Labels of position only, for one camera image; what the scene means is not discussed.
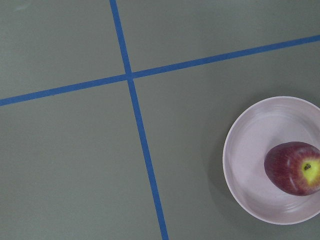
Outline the pink plate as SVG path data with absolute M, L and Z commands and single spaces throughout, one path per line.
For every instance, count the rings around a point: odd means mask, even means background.
M 225 139 L 222 165 L 226 184 L 238 204 L 267 223 L 292 225 L 320 212 L 320 195 L 295 196 L 276 187 L 264 168 L 273 147 L 299 141 L 320 145 L 320 109 L 292 96 L 261 100 L 245 110 Z

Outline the red apple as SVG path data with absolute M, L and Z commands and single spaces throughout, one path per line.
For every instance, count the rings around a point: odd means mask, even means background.
M 264 159 L 264 170 L 287 194 L 308 196 L 320 190 L 320 150 L 311 144 L 291 141 L 273 147 Z

